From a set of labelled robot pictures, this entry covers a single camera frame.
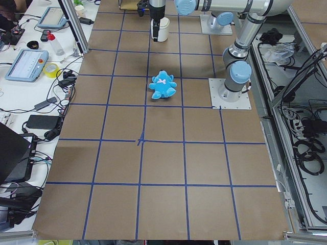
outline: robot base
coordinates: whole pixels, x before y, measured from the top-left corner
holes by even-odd
[[[211,17],[210,14],[201,14],[201,29],[203,34],[210,34],[210,35],[233,35],[230,25],[226,25],[224,27],[220,26],[217,29],[212,29],[208,26],[208,20]]]
[[[237,110],[251,110],[250,99],[247,93],[241,94],[241,97],[236,102],[227,102],[220,98],[218,94],[219,87],[225,82],[225,79],[209,78],[211,104],[214,109],[237,109]]]

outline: stuffed toy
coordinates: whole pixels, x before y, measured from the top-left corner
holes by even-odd
[[[177,84],[173,82],[174,76],[168,75],[165,70],[161,70],[156,77],[152,77],[149,88],[154,90],[151,98],[157,100],[159,98],[168,98],[176,93],[174,89]]]

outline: yellow tape roll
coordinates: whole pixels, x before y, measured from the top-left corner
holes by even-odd
[[[55,78],[58,71],[59,67],[55,63],[46,64],[43,68],[43,72],[48,78]]]

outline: blue stuffed animal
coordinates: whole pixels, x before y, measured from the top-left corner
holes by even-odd
[[[152,77],[153,83],[149,84],[149,88],[154,90],[152,98],[168,98],[176,93],[174,89],[177,84],[173,82],[174,76],[168,75],[165,70],[161,70],[156,77]]]

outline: clear bottle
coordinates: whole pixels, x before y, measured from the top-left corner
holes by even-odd
[[[48,41],[51,44],[53,50],[55,51],[56,55],[61,56],[65,54],[62,46],[60,45],[58,39],[56,39],[55,35],[53,35],[50,31],[48,31],[47,35]]]

